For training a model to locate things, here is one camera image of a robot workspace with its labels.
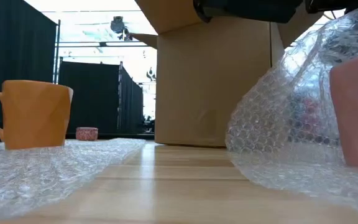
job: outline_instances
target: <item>black partition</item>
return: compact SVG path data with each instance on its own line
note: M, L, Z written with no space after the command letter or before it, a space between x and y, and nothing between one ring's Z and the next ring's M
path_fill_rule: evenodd
M23 0L0 0L0 91L4 80L52 82L56 27Z
M117 133L119 65L62 62L59 84L74 90L68 133L95 127Z
M124 67L120 76L119 128L122 133L137 134L144 120L143 89L132 80Z
M77 127L105 136L140 133L143 90L122 65L62 62L58 82L74 89L69 136Z

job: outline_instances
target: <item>bubble wrap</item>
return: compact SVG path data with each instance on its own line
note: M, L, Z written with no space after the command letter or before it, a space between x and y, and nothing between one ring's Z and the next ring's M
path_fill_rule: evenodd
M358 210L329 89L332 67L357 56L358 9L305 35L241 99L226 144L248 179Z
M132 139L67 140L64 147L6 151L0 143L0 219L64 199L144 144Z

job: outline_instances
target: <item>black object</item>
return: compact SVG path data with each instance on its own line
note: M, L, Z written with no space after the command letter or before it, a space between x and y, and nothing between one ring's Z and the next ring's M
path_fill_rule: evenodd
M122 65L62 62L59 84L74 89L68 134L77 127L99 129L99 136L138 134L143 90Z
M115 138L154 140L154 134L99 134L98 139L108 140ZM66 139L75 139L75 133L67 133Z
M125 68L120 69L120 106L119 132L121 134L138 134L143 115L143 89L129 76Z
M117 133L118 65L62 62L59 81L74 90L68 133L78 127Z
M308 13L346 9L346 12L358 8L358 0L305 0Z
M99 42L100 47L107 47L107 42Z
M110 29L116 34L122 34L125 28L127 26L124 23L124 18L122 16L114 16L110 23Z
M287 23L303 0L193 0L201 20L209 22L215 16L232 16L258 21ZM305 0L306 11L317 13L358 8L355 0Z
M5 80L52 82L55 38L56 24L41 12L23 0L0 0L0 91Z
M286 23L301 3L302 0L193 0L197 14L205 22L214 16L233 16Z

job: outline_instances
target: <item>mug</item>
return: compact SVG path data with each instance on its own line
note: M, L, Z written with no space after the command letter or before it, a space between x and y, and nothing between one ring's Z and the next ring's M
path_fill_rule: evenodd
M6 149L62 146L70 119L73 90L67 86L28 80L2 84L0 101Z

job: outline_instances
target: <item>wooden table surface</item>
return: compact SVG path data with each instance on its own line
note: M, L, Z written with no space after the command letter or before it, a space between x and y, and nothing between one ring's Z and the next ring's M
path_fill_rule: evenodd
M357 223L351 208L249 182L223 149L148 143L58 204L0 223Z

